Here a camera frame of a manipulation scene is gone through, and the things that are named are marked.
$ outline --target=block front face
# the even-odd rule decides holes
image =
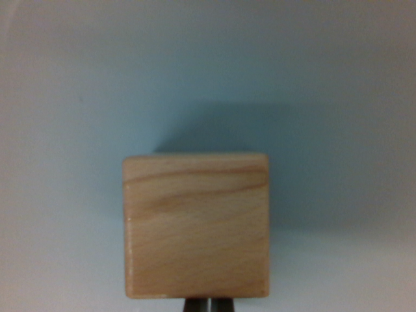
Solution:
[[[130,298],[268,295],[268,160],[156,155],[123,162]]]

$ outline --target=light wood surface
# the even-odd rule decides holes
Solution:
[[[129,157],[123,189],[128,297],[268,295],[266,155]]]

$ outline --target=white background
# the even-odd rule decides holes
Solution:
[[[1,1],[0,310],[180,311],[124,293],[121,162],[271,163],[271,293],[416,311],[416,6]]]

